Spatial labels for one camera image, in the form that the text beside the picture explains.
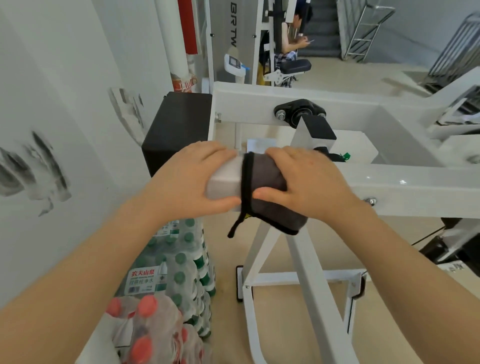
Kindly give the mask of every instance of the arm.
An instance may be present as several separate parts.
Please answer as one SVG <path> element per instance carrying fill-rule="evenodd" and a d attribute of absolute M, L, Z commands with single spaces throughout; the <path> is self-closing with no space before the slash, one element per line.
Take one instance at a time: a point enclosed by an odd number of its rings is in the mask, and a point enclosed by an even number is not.
<path fill-rule="evenodd" d="M 296 43 L 290 43 L 288 40 L 288 25 L 282 23 L 282 53 L 289 53 L 299 48 L 305 48 L 308 45 L 307 37 L 302 37 Z"/>
<path fill-rule="evenodd" d="M 271 148 L 267 154 L 282 171 L 288 190 L 263 187 L 254 191 L 254 198 L 279 203 L 334 229 L 368 269 L 424 363 L 478 362 L 479 299 L 379 219 L 327 157 L 291 147 Z"/>
<path fill-rule="evenodd" d="M 162 225 L 240 204 L 238 197 L 204 196 L 210 176 L 234 156 L 217 142 L 175 154 L 96 233 L 0 311 L 2 361 L 74 363 L 123 276 Z"/>

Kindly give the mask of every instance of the plaid shorts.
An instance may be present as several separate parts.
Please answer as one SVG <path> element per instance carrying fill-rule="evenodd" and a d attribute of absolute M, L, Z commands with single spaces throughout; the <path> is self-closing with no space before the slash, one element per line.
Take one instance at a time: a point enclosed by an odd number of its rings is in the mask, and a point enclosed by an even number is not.
<path fill-rule="evenodd" d="M 296 51 L 291 51 L 288 53 L 280 53 L 276 54 L 274 58 L 275 62 L 275 71 L 280 68 L 280 64 L 282 62 L 287 62 L 287 61 L 295 61 L 297 59 L 297 52 Z M 287 78 L 286 80 L 283 80 L 283 82 L 279 85 L 280 87 L 292 87 L 292 82 L 293 82 L 293 76 Z"/>

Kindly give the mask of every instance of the black seat cushion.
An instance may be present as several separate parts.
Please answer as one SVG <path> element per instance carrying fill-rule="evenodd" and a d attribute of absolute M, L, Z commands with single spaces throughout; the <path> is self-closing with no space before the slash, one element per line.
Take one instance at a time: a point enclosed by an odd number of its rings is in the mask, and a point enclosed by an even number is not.
<path fill-rule="evenodd" d="M 295 60 L 280 63 L 280 72 L 283 74 L 291 74 L 298 72 L 307 72 L 312 68 L 309 60 Z"/>

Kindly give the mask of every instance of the display screen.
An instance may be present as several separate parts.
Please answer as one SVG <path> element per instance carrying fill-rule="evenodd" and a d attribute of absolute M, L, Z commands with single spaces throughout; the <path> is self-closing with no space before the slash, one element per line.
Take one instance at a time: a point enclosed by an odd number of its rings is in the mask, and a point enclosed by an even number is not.
<path fill-rule="evenodd" d="M 240 61 L 236 58 L 233 58 L 232 56 L 230 57 L 229 63 L 235 68 L 240 68 Z"/>

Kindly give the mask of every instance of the weight machine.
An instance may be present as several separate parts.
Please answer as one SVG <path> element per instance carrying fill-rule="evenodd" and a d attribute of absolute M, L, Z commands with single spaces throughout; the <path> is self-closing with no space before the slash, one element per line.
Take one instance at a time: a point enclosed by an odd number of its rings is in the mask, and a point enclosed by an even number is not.
<path fill-rule="evenodd" d="M 365 134 L 377 149 L 378 156 L 372 164 L 339 162 L 337 166 L 353 192 L 370 203 L 379 215 L 462 218 L 443 232 L 442 253 L 436 251 L 431 255 L 441 264 L 458 255 L 465 244 L 480 233 L 480 168 L 441 148 L 445 138 L 435 139 L 431 126 L 459 95 L 478 84 L 480 68 L 431 97 L 403 100 L 215 83 L 212 95 L 169 93 L 142 150 L 153 175 L 182 147 L 198 140 L 213 140 L 217 123 L 242 122 L 291 126 L 296 128 L 293 145 L 323 146 L 329 151 L 331 145 L 321 138 L 312 138 L 305 122 L 307 115 L 325 118 L 334 131 Z M 240 196 L 241 165 L 242 156 L 238 156 L 222 166 L 209 181 L 206 195 L 209 198 Z M 236 272 L 237 299 L 243 300 L 245 307 L 254 362 L 265 363 L 265 359 L 257 331 L 252 287 L 300 284 L 322 361 L 358 363 L 351 335 L 355 302 L 362 296 L 368 275 L 364 270 L 324 271 L 306 227 L 298 235 L 287 236 L 295 272 L 259 273 L 279 235 L 280 231 L 262 222 L 244 265 L 237 267 Z M 455 262 L 443 267 L 462 269 L 464 265 L 455 258 Z M 343 319 L 327 283 L 339 280 L 348 282 Z"/>

